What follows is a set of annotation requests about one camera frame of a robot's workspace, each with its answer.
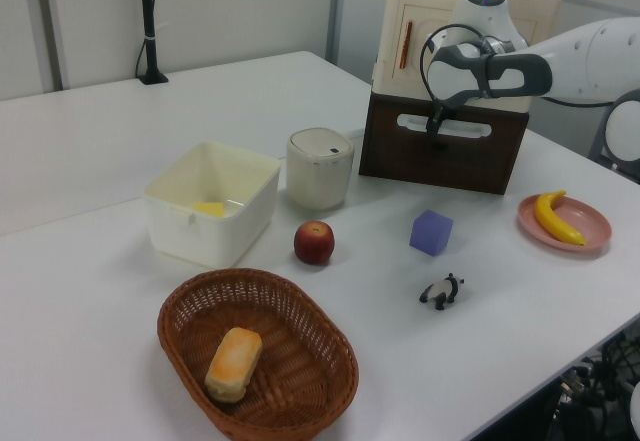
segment panda toy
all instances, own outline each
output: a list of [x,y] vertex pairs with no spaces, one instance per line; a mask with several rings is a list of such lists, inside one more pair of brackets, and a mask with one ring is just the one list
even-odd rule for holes
[[420,302],[426,303],[433,299],[436,302],[436,309],[442,311],[445,301],[447,303],[455,301],[461,284],[464,284],[464,279],[457,278],[452,273],[449,273],[449,276],[442,281],[430,284],[420,295]]

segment yellow object in container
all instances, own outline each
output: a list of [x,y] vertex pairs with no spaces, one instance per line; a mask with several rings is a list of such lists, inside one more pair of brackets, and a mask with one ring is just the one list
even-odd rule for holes
[[224,217],[224,205],[222,203],[193,203],[191,208],[194,211],[200,211],[218,218]]

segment pink plate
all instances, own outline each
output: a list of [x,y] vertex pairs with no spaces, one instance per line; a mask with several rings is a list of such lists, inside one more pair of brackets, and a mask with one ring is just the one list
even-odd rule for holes
[[558,216],[580,231],[587,244],[578,246],[559,241],[538,223],[534,214],[537,198],[538,195],[536,194],[522,200],[518,207],[518,220],[529,234],[543,243],[567,251],[592,251],[607,244],[611,238],[611,225],[602,214],[591,206],[564,196],[556,202],[553,210]]

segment wicker basket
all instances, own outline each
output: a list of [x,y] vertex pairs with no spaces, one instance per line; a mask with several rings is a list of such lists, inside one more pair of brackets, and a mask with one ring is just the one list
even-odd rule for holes
[[[244,398],[218,403],[204,378],[235,326],[259,333],[263,351]],[[229,439],[311,439],[347,409],[358,387],[344,334],[295,284],[265,271],[223,269],[186,281],[162,306],[158,336],[193,399]]]

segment blue foam block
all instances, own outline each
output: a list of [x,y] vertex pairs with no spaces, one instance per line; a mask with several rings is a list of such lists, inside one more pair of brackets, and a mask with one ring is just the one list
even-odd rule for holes
[[413,222],[409,244],[431,256],[436,256],[447,246],[452,228],[453,219],[429,209]]

